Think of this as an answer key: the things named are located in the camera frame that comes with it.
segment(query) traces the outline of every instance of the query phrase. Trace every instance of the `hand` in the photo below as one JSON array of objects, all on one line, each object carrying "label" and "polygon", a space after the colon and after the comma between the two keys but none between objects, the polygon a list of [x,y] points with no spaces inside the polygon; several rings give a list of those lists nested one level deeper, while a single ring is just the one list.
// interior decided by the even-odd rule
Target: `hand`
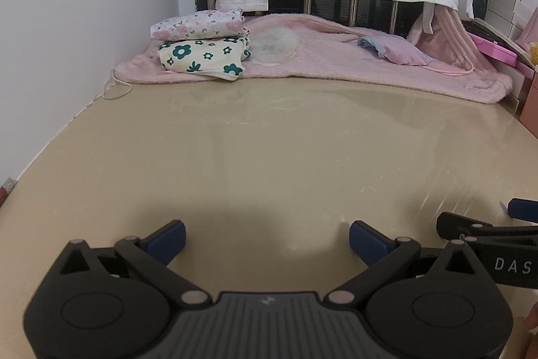
[{"label": "hand", "polygon": [[[528,317],[525,318],[525,325],[529,330],[538,327],[538,302],[533,306]],[[538,335],[533,336],[525,359],[538,359]]]}]

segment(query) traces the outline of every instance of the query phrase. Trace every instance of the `white fur pompom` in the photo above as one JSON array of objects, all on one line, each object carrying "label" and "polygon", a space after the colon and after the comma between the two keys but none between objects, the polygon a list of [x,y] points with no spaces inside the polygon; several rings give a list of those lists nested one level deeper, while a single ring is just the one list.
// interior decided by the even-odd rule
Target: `white fur pompom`
[{"label": "white fur pompom", "polygon": [[250,62],[276,66],[295,56],[299,36],[289,28],[279,27],[256,33],[250,37]]}]

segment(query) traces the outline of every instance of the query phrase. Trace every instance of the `blue rubber pad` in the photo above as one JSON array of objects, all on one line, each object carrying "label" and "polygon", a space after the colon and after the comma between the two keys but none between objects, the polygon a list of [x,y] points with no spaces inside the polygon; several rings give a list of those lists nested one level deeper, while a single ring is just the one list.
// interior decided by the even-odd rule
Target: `blue rubber pad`
[{"label": "blue rubber pad", "polygon": [[507,206],[510,218],[538,222],[538,201],[513,198]]},{"label": "blue rubber pad", "polygon": [[351,225],[349,245],[353,252],[368,266],[383,259],[396,247],[393,240],[363,221],[355,221]]},{"label": "blue rubber pad", "polygon": [[187,241],[185,224],[172,221],[140,241],[140,248],[163,265],[168,265],[176,257]]}]

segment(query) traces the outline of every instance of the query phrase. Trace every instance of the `pink blanket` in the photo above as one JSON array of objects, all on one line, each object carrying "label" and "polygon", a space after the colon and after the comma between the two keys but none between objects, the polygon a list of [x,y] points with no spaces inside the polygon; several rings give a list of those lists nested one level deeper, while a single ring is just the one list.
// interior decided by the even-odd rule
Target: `pink blanket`
[{"label": "pink blanket", "polygon": [[[294,30],[302,40],[291,60],[276,66],[243,62],[243,78],[307,77],[343,79],[364,83],[415,88],[480,103],[494,103],[504,98],[512,87],[511,79],[498,73],[478,52],[454,11],[437,7],[434,36],[420,32],[420,18],[408,40],[438,60],[431,66],[439,70],[462,71],[474,67],[469,75],[452,77],[418,66],[400,66],[357,47],[359,37],[383,34],[367,28],[348,28],[307,14],[270,14],[248,22],[251,36],[275,27]],[[208,81],[209,77],[163,70],[157,55],[158,42],[145,54],[120,64],[115,75],[122,81],[139,84],[186,83]]]}]

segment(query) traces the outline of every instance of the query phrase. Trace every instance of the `stack of white boxes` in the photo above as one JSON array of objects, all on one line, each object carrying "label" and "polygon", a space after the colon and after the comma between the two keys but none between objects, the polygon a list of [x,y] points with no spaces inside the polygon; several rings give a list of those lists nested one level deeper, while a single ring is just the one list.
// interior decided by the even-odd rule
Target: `stack of white boxes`
[{"label": "stack of white boxes", "polygon": [[537,7],[537,0],[488,0],[485,21],[508,38],[516,40]]}]

